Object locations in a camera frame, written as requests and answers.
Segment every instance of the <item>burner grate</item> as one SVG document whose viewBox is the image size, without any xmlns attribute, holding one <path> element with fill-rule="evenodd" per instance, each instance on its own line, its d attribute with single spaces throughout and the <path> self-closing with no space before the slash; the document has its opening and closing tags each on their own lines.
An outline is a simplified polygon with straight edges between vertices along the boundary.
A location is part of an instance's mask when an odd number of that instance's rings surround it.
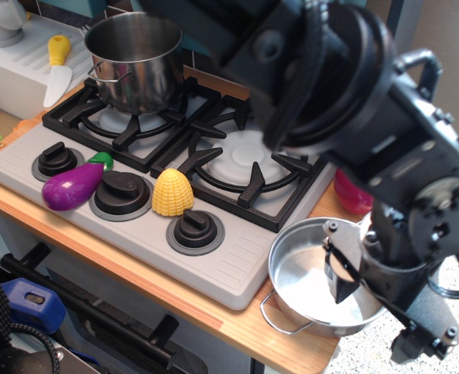
<svg viewBox="0 0 459 374">
<path fill-rule="evenodd" d="M 143 132 L 139 127 L 138 117 L 130 115 L 129 123 L 123 132 L 112 132 L 100 128 L 90 120 L 92 115 L 107 107 L 99 98 L 95 82 L 88 79 L 85 81 L 83 89 L 44 115 L 42 123 L 45 127 L 63 136 L 97 152 L 107 152 L 115 160 L 147 173 L 151 164 L 169 148 L 172 142 L 187 131 L 189 124 L 195 118 L 209 111 L 221 97 L 217 91 L 200 86 L 197 80 L 192 77 L 185 81 L 183 90 L 180 104 L 177 105 L 176 110 L 169 108 L 155 114 L 163 121 L 163 124 L 157 128 Z M 186 117 L 190 97 L 202 97 L 205 101 L 189 117 Z M 82 131 L 82 126 L 89 131 Z M 159 140 L 156 148 L 146 156 L 138 156 L 129 151 L 130 146 L 137 140 L 157 136 L 169 129 L 171 133 L 167 138 Z M 111 139 L 111 141 L 104 141 L 96 135 Z"/>
<path fill-rule="evenodd" d="M 234 110 L 225 113 L 228 108 Z M 178 167 L 178 170 L 184 173 L 190 181 L 195 197 L 254 224 L 258 224 L 267 230 L 279 232 L 327 163 L 322 159 L 318 159 L 313 164 L 310 164 L 307 157 L 293 158 L 273 153 L 272 159 L 290 171 L 276 182 L 266 184 L 260 166 L 256 162 L 252 165 L 251 178 L 248 185 L 235 185 L 215 178 L 203 166 L 222 155 L 223 150 L 221 148 L 197 150 L 198 142 L 200 139 L 207 137 L 224 139 L 225 132 L 219 130 L 216 126 L 227 121 L 233 121 L 237 131 L 244 130 L 247 121 L 251 118 L 252 112 L 248 101 L 224 96 L 203 118 L 198 118 L 191 123 L 191 131 L 183 134 L 168 153 L 155 161 L 150 173 L 154 178 L 158 178 L 160 173 L 179 156 L 182 150 L 188 147 L 189 156 Z M 205 181 L 206 184 L 198 182 L 195 179 L 195 175 Z M 292 182 L 295 182 L 296 186 L 277 214 L 270 215 L 254 207 L 255 201 L 262 194 L 282 189 Z M 218 189 L 235 192 L 237 198 L 218 192 Z"/>
</svg>

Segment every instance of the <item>stainless steel pot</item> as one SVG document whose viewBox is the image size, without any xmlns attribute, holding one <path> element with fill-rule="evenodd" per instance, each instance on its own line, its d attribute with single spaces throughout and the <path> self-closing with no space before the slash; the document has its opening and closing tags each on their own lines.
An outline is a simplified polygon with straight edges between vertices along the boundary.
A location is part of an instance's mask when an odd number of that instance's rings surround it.
<svg viewBox="0 0 459 374">
<path fill-rule="evenodd" d="M 269 254 L 269 277 L 274 290 L 260 304 L 264 319 L 276 330 L 292 335 L 306 330 L 328 337 L 345 337 L 361 331 L 385 308 L 363 286 L 336 304 L 324 272 L 326 234 L 330 219 L 309 218 L 284 229 L 274 240 Z M 275 295 L 281 311 L 299 327 L 285 330 L 270 320 L 265 310 Z"/>
<path fill-rule="evenodd" d="M 85 36 L 94 62 L 87 75 L 96 80 L 101 100 L 118 111 L 162 111 L 181 93 L 181 39 L 175 23 L 145 12 L 107 18 Z"/>
</svg>

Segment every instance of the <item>yellow knife handle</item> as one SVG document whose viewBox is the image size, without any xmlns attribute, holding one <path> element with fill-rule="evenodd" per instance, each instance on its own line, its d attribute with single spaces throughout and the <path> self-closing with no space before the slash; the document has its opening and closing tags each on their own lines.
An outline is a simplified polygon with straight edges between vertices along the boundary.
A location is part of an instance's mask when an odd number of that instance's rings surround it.
<svg viewBox="0 0 459 374">
<path fill-rule="evenodd" d="M 70 52 L 70 39 L 65 35 L 54 35 L 49 39 L 49 65 L 64 65 L 65 58 Z"/>
</svg>

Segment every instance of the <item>toy eggplant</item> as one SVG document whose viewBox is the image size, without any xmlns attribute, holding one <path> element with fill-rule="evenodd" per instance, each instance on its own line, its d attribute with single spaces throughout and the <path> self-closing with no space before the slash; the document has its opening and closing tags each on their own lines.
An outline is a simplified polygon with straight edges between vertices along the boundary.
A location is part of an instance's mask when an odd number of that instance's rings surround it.
<svg viewBox="0 0 459 374">
<path fill-rule="evenodd" d="M 52 210 L 75 209 L 92 196 L 103 173 L 112 166 L 113 159 L 108 153 L 96 153 L 84 165 L 47 180 L 42 188 L 42 199 Z"/>
</svg>

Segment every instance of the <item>pan handle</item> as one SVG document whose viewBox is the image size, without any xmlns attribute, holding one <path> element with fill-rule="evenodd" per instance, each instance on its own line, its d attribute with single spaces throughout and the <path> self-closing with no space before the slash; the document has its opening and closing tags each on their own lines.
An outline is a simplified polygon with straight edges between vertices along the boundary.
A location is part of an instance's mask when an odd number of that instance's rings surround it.
<svg viewBox="0 0 459 374">
<path fill-rule="evenodd" d="M 129 69 L 128 72 L 126 72 L 123 76 L 121 76 L 120 78 L 118 79 L 102 79 L 102 78 L 98 78 L 96 76 L 92 76 L 91 73 L 96 70 L 96 68 L 101 65 L 104 61 L 99 61 L 97 64 L 94 64 L 94 66 L 87 72 L 87 76 L 93 80 L 96 80 L 98 82 L 101 82 L 101 83 L 118 83 L 120 82 L 122 79 L 124 79 L 126 76 L 129 76 L 132 74 L 132 70 Z"/>
<path fill-rule="evenodd" d="M 276 326 L 274 324 L 274 322 L 272 322 L 269 318 L 269 316 L 267 315 L 266 313 L 266 310 L 264 308 L 267 300 L 269 300 L 269 298 L 273 295 L 273 293 L 275 292 L 276 290 L 272 290 L 271 292 L 269 292 L 268 296 L 265 297 L 264 300 L 262 300 L 262 302 L 260 303 L 260 312 L 262 313 L 262 316 L 263 318 L 266 320 L 267 323 L 270 324 L 270 326 L 272 328 L 274 328 L 275 330 L 279 331 L 280 333 L 286 333 L 287 335 L 295 335 L 296 333 L 299 333 L 300 331 L 306 329 L 307 327 L 309 326 L 312 326 L 314 324 L 314 322 L 309 322 L 309 323 L 306 323 L 305 325 L 303 326 L 300 326 L 297 330 L 293 330 L 293 331 L 288 331 L 288 330 L 283 330 L 281 329 L 280 327 Z"/>
</svg>

